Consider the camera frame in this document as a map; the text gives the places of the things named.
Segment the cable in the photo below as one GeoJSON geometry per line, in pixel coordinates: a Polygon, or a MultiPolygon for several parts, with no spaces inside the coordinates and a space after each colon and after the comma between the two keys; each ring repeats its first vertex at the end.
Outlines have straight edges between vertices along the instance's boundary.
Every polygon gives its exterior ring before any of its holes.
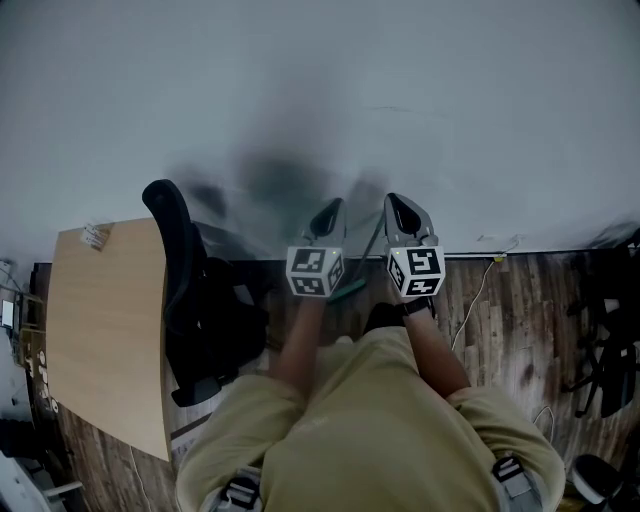
{"type": "Polygon", "coordinates": [[[489,270],[491,270],[491,267],[493,267],[494,263],[495,263],[495,261],[492,261],[491,263],[489,263],[489,266],[487,267],[487,270],[485,270],[484,274],[482,275],[482,283],[480,283],[480,289],[478,290],[478,293],[476,293],[476,296],[471,301],[471,306],[469,306],[469,311],[467,311],[467,316],[464,317],[462,325],[460,327],[458,327],[458,332],[456,332],[456,335],[453,337],[453,343],[451,344],[451,350],[453,350],[455,348],[456,341],[458,341],[458,336],[462,332],[462,329],[464,329],[464,326],[466,325],[467,320],[469,320],[469,315],[471,315],[471,310],[473,310],[473,305],[478,300],[478,297],[480,297],[480,294],[482,293],[482,289],[484,288],[484,282],[487,279],[487,273],[489,272],[489,270]]]}
{"type": "MultiPolygon", "coordinates": [[[[505,249],[504,251],[502,251],[500,253],[501,256],[502,257],[506,256],[509,251],[512,251],[513,249],[518,247],[518,245],[520,245],[520,238],[519,238],[519,235],[516,235],[516,243],[513,244],[508,249],[505,249]]],[[[469,320],[469,316],[471,315],[471,310],[473,309],[473,305],[476,303],[476,301],[478,300],[478,297],[480,297],[480,294],[482,293],[482,289],[484,288],[484,282],[487,279],[487,273],[489,272],[489,270],[491,270],[491,267],[493,267],[493,264],[495,262],[496,260],[494,259],[491,263],[489,263],[487,270],[484,271],[484,274],[482,275],[482,283],[480,283],[480,289],[478,290],[478,293],[476,293],[476,296],[471,301],[471,305],[469,306],[469,311],[467,311],[467,316],[464,317],[464,320],[462,321],[462,325],[458,327],[458,331],[456,332],[456,335],[453,337],[453,343],[451,343],[451,350],[455,348],[456,341],[458,341],[458,336],[460,336],[460,333],[462,332],[462,329],[464,329],[464,326],[466,325],[467,320],[469,320]]]]}
{"type": "Polygon", "coordinates": [[[542,413],[544,411],[549,411],[549,414],[551,415],[551,436],[549,437],[549,442],[553,443],[553,429],[555,427],[555,423],[556,423],[556,418],[553,415],[553,411],[551,410],[551,407],[549,407],[548,405],[543,407],[542,410],[538,413],[538,415],[536,416],[536,419],[533,420],[533,424],[535,425],[538,420],[540,419],[540,416],[542,416],[542,413]]]}
{"type": "Polygon", "coordinates": [[[9,274],[9,272],[7,272],[7,271],[6,271],[5,269],[3,269],[3,268],[0,268],[0,272],[2,272],[3,274],[7,274],[7,277],[8,277],[9,279],[11,279],[11,281],[13,281],[13,284],[15,284],[15,285],[16,285],[16,288],[18,288],[18,291],[19,291],[20,293],[22,293],[22,286],[20,286],[20,285],[16,282],[16,280],[15,280],[13,277],[11,277],[11,274],[9,274]]]}
{"type": "Polygon", "coordinates": [[[133,448],[129,445],[129,451],[131,452],[131,460],[133,461],[133,469],[136,470],[136,475],[138,475],[138,481],[140,482],[140,487],[142,488],[142,494],[144,494],[144,499],[147,500],[147,509],[151,512],[151,502],[149,501],[149,496],[147,496],[147,491],[144,490],[144,484],[142,483],[142,478],[140,478],[140,473],[138,473],[138,465],[136,464],[136,459],[133,456],[133,448]]]}

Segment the wrist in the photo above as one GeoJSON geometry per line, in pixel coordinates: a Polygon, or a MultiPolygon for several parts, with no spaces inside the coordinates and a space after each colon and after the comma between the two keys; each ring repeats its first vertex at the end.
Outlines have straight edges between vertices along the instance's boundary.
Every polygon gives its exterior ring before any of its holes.
{"type": "Polygon", "coordinates": [[[426,311],[429,315],[432,314],[433,301],[431,297],[419,297],[414,298],[413,300],[409,300],[407,302],[402,302],[400,304],[396,304],[396,310],[403,316],[409,317],[420,312],[426,311]]]}

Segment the chair leg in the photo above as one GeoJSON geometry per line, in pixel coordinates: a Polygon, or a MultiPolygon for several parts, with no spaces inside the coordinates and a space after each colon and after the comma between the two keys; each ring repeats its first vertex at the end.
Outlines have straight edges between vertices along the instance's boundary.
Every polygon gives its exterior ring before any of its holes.
{"type": "Polygon", "coordinates": [[[587,398],[587,405],[584,406],[584,409],[581,411],[576,411],[576,418],[582,418],[585,414],[587,414],[587,411],[589,410],[589,407],[591,407],[591,402],[593,402],[593,397],[596,396],[596,391],[598,390],[598,381],[594,380],[591,383],[591,389],[589,390],[589,397],[587,398]]]}

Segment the white cable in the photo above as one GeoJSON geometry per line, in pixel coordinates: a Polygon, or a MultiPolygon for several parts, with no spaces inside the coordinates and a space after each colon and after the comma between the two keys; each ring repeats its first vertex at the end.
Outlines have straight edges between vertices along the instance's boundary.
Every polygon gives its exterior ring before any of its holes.
{"type": "MultiPolygon", "coordinates": [[[[519,237],[519,235],[516,235],[516,243],[513,244],[508,249],[505,249],[504,251],[502,251],[502,253],[500,253],[501,256],[505,257],[509,251],[512,251],[513,249],[515,249],[519,245],[520,245],[520,237],[519,237]]],[[[476,301],[478,300],[478,297],[480,297],[480,294],[482,293],[482,289],[484,288],[484,282],[485,282],[485,280],[487,278],[487,273],[489,272],[489,270],[491,270],[491,267],[493,267],[493,264],[495,262],[496,262],[496,260],[494,259],[489,264],[489,266],[487,267],[487,270],[484,271],[484,274],[482,275],[482,283],[480,283],[480,289],[478,290],[478,293],[476,293],[476,296],[471,301],[471,305],[469,306],[469,311],[467,311],[467,316],[464,317],[462,325],[460,327],[458,327],[458,331],[456,332],[456,335],[453,337],[453,343],[451,344],[451,350],[453,350],[455,348],[456,341],[458,341],[458,336],[460,336],[460,333],[462,332],[462,329],[464,329],[464,326],[466,325],[467,320],[469,320],[469,316],[471,315],[471,310],[473,309],[473,305],[476,303],[476,301]]]]}
{"type": "Polygon", "coordinates": [[[462,325],[460,327],[458,327],[458,332],[456,332],[456,335],[453,337],[453,343],[451,344],[451,350],[453,350],[456,347],[456,341],[458,341],[458,336],[462,332],[462,329],[464,329],[464,326],[467,323],[467,320],[469,320],[469,315],[471,315],[471,310],[473,309],[473,305],[478,300],[478,297],[480,297],[480,294],[482,293],[482,289],[484,288],[484,282],[487,279],[487,272],[489,272],[489,270],[491,270],[491,267],[493,267],[494,263],[495,263],[495,261],[492,261],[491,263],[489,263],[489,266],[487,267],[487,270],[485,270],[484,274],[482,275],[482,283],[480,283],[480,289],[478,290],[478,293],[476,293],[476,296],[471,301],[471,305],[469,306],[469,311],[467,311],[467,316],[464,317],[464,321],[462,322],[462,325]]]}
{"type": "Polygon", "coordinates": [[[142,488],[142,494],[144,494],[144,499],[147,500],[147,509],[151,512],[151,502],[149,501],[149,496],[147,496],[147,491],[144,490],[144,484],[142,483],[142,478],[140,478],[140,473],[138,473],[138,465],[136,464],[136,459],[133,456],[133,448],[129,445],[129,451],[131,452],[131,460],[133,461],[133,469],[136,470],[136,475],[138,476],[138,481],[140,482],[140,487],[142,488]]]}
{"type": "Polygon", "coordinates": [[[551,436],[549,437],[549,442],[553,443],[553,429],[555,427],[555,423],[556,423],[556,418],[553,415],[553,411],[551,410],[551,407],[549,407],[548,405],[543,407],[542,410],[538,413],[538,415],[536,416],[536,419],[533,420],[533,424],[535,425],[538,420],[540,419],[540,416],[542,416],[542,413],[544,411],[549,411],[549,415],[551,416],[551,436]]]}

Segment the black wristband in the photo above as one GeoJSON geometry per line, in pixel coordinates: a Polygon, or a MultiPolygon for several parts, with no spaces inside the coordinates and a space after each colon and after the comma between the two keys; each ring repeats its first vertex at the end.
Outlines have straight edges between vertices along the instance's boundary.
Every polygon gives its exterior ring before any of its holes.
{"type": "Polygon", "coordinates": [[[431,297],[420,297],[419,299],[412,300],[411,302],[396,304],[395,307],[402,316],[409,316],[424,308],[431,309],[431,304],[431,297]]]}

